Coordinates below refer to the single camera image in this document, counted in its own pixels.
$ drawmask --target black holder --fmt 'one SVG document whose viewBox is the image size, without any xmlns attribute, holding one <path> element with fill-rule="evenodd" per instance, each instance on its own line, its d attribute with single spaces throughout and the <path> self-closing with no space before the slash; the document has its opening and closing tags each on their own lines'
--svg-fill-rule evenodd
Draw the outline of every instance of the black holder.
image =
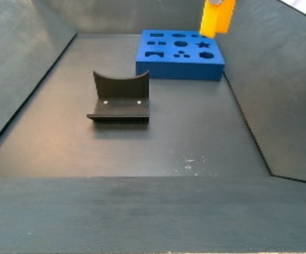
<svg viewBox="0 0 306 254">
<path fill-rule="evenodd" d="M 93 72 L 97 90 L 93 121 L 149 121 L 149 71 L 130 78 L 112 78 Z"/>
</svg>

